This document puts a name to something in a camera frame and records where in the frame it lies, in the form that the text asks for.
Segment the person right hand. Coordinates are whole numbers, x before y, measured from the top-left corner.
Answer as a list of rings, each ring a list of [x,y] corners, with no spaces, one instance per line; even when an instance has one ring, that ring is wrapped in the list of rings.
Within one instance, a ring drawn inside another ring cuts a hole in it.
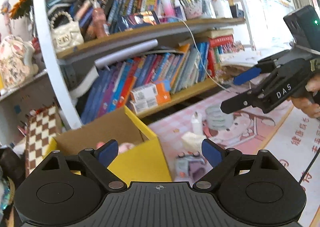
[[[319,74],[312,77],[306,84],[306,90],[310,93],[308,97],[292,98],[291,101],[295,108],[301,110],[304,114],[310,118],[319,119],[319,104],[311,101],[311,95],[314,92],[319,92]]]

